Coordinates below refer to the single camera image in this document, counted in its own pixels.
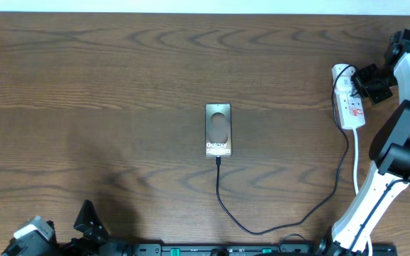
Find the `bronze Galaxy smartphone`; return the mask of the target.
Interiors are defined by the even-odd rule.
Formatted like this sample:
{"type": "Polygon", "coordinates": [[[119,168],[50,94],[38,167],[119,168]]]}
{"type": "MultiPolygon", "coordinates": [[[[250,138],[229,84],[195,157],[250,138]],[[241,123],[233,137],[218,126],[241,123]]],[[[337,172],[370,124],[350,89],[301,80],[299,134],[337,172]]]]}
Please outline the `bronze Galaxy smartphone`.
{"type": "Polygon", "coordinates": [[[230,103],[205,104],[205,156],[232,155],[230,103]]]}

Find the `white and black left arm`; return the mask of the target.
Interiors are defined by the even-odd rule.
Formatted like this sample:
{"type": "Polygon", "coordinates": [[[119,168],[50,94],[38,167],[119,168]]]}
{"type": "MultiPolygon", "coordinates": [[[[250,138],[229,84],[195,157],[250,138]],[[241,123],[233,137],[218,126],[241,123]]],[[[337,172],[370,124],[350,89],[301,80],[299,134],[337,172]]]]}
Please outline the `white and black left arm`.
{"type": "Polygon", "coordinates": [[[14,232],[2,256],[129,256],[131,245],[112,238],[100,221],[91,201],[84,201],[73,228],[80,238],[59,243],[54,222],[35,216],[14,232]]]}

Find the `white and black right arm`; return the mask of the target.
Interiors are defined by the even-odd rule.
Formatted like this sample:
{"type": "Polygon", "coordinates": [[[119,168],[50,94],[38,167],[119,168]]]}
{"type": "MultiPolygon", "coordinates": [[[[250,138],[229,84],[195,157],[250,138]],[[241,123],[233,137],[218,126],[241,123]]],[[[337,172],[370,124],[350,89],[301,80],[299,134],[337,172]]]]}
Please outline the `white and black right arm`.
{"type": "Polygon", "coordinates": [[[317,255],[378,255],[370,235],[394,199],[410,184],[410,30],[394,33],[384,65],[332,68],[332,106],[339,129],[353,132],[364,124],[362,100],[374,105],[399,89],[399,106],[375,135],[369,148],[367,177],[345,214],[327,231],[317,255]]]}

